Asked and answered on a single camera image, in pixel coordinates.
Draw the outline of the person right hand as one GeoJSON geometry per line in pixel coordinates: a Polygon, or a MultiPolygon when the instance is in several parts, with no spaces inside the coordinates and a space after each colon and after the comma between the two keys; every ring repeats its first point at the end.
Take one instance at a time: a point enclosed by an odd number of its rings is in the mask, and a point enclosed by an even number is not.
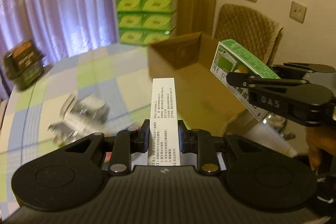
{"type": "Polygon", "coordinates": [[[313,171],[317,170],[322,162],[322,151],[330,155],[336,154],[335,129],[328,127],[307,127],[306,143],[309,147],[308,157],[310,167],[313,171]]]}

